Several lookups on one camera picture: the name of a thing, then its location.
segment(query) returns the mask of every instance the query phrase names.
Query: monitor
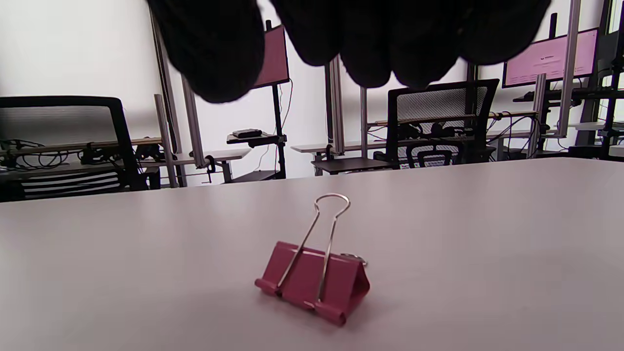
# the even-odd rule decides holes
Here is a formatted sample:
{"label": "monitor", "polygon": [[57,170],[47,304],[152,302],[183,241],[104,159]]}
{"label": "monitor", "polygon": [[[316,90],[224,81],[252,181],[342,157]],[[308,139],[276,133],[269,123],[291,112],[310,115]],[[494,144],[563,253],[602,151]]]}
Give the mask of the monitor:
{"label": "monitor", "polygon": [[265,32],[265,62],[253,88],[286,83],[289,80],[286,32],[284,26],[277,26]]}
{"label": "monitor", "polygon": [[[578,33],[574,77],[588,77],[593,73],[598,29]],[[536,41],[524,52],[505,62],[503,88],[535,84],[537,76],[546,73],[550,82],[563,79],[567,36]]]}

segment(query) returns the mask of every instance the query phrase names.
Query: pink binder clip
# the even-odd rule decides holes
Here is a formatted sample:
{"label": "pink binder clip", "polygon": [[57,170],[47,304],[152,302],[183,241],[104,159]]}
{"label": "pink binder clip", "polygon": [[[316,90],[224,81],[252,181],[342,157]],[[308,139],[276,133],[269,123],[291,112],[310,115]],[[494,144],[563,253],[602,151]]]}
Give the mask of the pink binder clip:
{"label": "pink binder clip", "polygon": [[[327,251],[322,252],[304,245],[321,213],[318,201],[326,197],[339,197],[347,205],[334,216]],[[349,206],[351,202],[344,195],[319,197],[314,202],[316,217],[301,245],[278,242],[264,275],[256,279],[255,285],[268,295],[281,297],[334,324],[343,325],[371,287],[364,272],[366,261],[356,255],[330,253],[338,217]]]}

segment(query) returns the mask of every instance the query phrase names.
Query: wire handle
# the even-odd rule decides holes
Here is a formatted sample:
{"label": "wire handle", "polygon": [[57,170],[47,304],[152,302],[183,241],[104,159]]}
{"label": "wire handle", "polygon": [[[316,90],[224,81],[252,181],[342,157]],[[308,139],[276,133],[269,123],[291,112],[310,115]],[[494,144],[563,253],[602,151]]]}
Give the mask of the wire handle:
{"label": "wire handle", "polygon": [[340,199],[343,199],[347,204],[346,204],[346,206],[343,209],[341,209],[334,216],[334,221],[331,224],[331,233],[329,235],[329,242],[328,242],[328,245],[327,245],[327,251],[325,252],[325,258],[324,258],[324,261],[323,261],[323,273],[321,274],[321,283],[319,284],[318,292],[316,293],[316,299],[319,302],[321,301],[321,294],[322,294],[323,288],[325,286],[325,274],[327,273],[327,265],[329,263],[329,253],[331,252],[331,243],[334,240],[334,231],[336,230],[336,223],[338,221],[338,217],[340,217],[340,215],[342,215],[345,211],[347,211],[347,209],[349,209],[349,207],[351,207],[351,201],[349,200],[348,197],[346,197],[344,195],[335,194],[335,193],[329,193],[329,194],[325,194],[325,195],[319,197],[318,199],[316,199],[314,201],[314,209],[316,210],[316,216],[314,217],[314,221],[312,221],[312,225],[310,226],[310,229],[308,229],[308,233],[303,238],[303,241],[301,242],[301,245],[299,245],[299,247],[297,248],[297,251],[295,252],[295,255],[293,256],[293,258],[288,263],[288,266],[286,268],[286,272],[284,272],[284,274],[281,276],[280,282],[277,285],[277,288],[279,290],[281,285],[286,280],[288,274],[290,273],[290,270],[293,268],[293,264],[295,263],[295,260],[301,255],[301,253],[303,251],[303,246],[305,245],[306,241],[308,241],[308,237],[310,236],[310,233],[312,233],[312,229],[314,229],[314,226],[316,225],[316,221],[318,220],[318,217],[321,215],[321,210],[318,207],[318,202],[319,202],[319,200],[325,199],[326,197],[339,197]]}

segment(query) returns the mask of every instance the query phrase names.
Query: black office chair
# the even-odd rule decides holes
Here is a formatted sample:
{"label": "black office chair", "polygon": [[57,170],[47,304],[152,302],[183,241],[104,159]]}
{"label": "black office chair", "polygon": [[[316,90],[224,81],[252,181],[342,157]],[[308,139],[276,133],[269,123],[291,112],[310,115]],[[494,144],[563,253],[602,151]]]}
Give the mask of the black office chair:
{"label": "black office chair", "polygon": [[[67,151],[44,154],[46,163],[52,159],[50,162],[57,162],[57,167],[42,167],[41,156],[37,155],[21,156],[19,162],[8,157],[22,149],[23,144]],[[74,145],[82,145],[79,154]],[[145,176],[139,174],[122,103],[117,98],[0,97],[0,147],[0,166],[5,168],[0,172],[0,200],[147,189]],[[39,163],[33,167],[32,162],[37,160]],[[76,168],[68,167],[73,164],[77,164]]]}
{"label": "black office chair", "polygon": [[498,79],[388,92],[386,153],[395,168],[487,162],[485,135]]}

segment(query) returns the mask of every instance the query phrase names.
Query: black glove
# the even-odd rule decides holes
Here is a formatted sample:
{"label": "black glove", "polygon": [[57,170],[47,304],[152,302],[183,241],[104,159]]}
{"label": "black glove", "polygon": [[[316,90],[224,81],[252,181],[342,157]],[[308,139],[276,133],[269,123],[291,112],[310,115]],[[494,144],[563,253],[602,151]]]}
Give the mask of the black glove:
{"label": "black glove", "polygon": [[[442,78],[463,57],[500,63],[531,43],[550,0],[271,0],[301,59],[340,53],[353,80],[409,87]],[[172,64],[208,102],[229,102],[254,85],[264,58],[255,0],[147,0]]]}

